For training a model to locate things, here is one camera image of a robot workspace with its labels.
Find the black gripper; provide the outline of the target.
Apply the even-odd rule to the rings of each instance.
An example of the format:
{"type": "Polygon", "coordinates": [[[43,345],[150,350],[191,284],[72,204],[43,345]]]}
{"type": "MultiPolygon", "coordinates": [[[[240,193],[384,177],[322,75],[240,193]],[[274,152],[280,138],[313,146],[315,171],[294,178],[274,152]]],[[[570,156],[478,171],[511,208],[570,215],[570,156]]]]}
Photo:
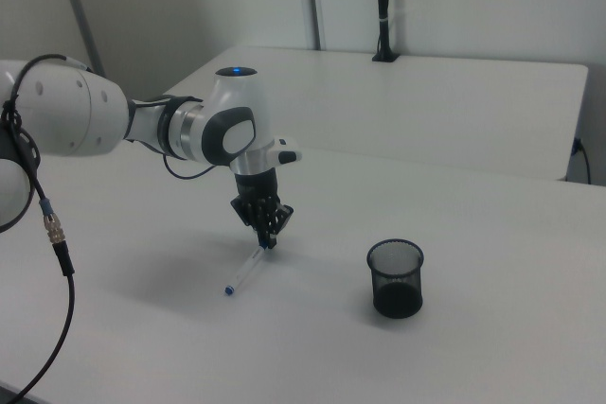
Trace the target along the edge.
{"type": "Polygon", "coordinates": [[[276,170],[270,168],[256,175],[235,175],[238,196],[231,201],[245,226],[257,234],[258,244],[273,249],[278,234],[288,224],[294,209],[283,204],[277,195],[276,170]]]}

